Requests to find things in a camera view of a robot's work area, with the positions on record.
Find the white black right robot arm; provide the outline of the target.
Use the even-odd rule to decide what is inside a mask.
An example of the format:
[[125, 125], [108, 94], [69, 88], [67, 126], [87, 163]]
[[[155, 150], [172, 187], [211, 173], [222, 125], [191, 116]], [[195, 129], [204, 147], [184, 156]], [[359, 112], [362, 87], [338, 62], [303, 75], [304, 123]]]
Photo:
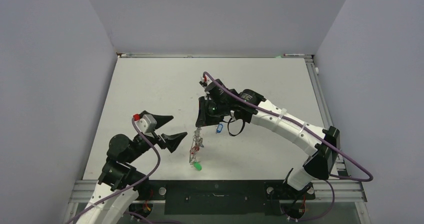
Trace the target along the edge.
[[266, 128], [307, 154], [302, 166], [291, 171], [282, 185], [287, 197], [297, 197], [313, 179], [330, 177], [338, 156], [335, 150], [340, 147], [337, 128], [325, 129], [302, 121], [251, 89], [241, 92], [227, 89], [220, 79], [215, 82], [203, 79], [199, 84], [205, 95], [198, 99], [197, 128], [218, 125], [229, 117], [232, 121], [241, 120], [243, 124]]

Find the green key tag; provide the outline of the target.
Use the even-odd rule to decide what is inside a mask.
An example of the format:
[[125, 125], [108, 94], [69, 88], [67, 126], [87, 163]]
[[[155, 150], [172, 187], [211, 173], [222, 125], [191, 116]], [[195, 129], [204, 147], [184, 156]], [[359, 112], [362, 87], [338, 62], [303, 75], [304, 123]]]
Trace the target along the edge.
[[199, 162], [194, 162], [193, 166], [196, 170], [201, 171], [202, 170], [202, 165]]

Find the metal carabiner keyring with keys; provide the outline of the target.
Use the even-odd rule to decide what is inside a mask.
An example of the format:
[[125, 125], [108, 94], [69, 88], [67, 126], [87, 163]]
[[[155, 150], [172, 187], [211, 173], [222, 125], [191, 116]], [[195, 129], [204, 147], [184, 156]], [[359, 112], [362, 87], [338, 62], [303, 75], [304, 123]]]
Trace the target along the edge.
[[201, 148], [204, 147], [203, 145], [203, 138], [201, 137], [201, 127], [197, 127], [196, 130], [193, 132], [192, 136], [192, 144], [189, 150], [189, 164], [194, 165], [194, 163], [197, 162], [197, 153], [200, 151]]

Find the blue key tag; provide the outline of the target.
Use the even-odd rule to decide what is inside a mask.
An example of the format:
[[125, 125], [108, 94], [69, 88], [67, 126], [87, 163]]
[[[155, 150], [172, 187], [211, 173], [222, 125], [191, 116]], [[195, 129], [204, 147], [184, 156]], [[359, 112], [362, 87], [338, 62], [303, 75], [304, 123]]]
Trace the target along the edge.
[[221, 133], [221, 132], [222, 132], [222, 130], [223, 130], [223, 127], [224, 127], [224, 125], [223, 125], [222, 123], [219, 123], [219, 124], [217, 125], [217, 127], [216, 127], [216, 131], [215, 131], [215, 133], [216, 133], [216, 134]]

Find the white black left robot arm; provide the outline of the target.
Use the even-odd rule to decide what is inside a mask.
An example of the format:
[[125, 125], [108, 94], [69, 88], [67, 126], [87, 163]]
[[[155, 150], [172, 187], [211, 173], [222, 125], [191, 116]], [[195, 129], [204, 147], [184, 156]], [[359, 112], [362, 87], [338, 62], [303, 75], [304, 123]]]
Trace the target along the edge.
[[[136, 113], [131, 124], [136, 131], [134, 138], [116, 134], [108, 143], [106, 162], [96, 181], [89, 201], [69, 224], [116, 224], [136, 199], [143, 199], [150, 191], [149, 177], [159, 168], [159, 149], [173, 153], [187, 132], [156, 134], [156, 130], [171, 120], [172, 115], [155, 115], [147, 111]], [[157, 161], [152, 170], [144, 174], [132, 166], [132, 162], [152, 150]]]

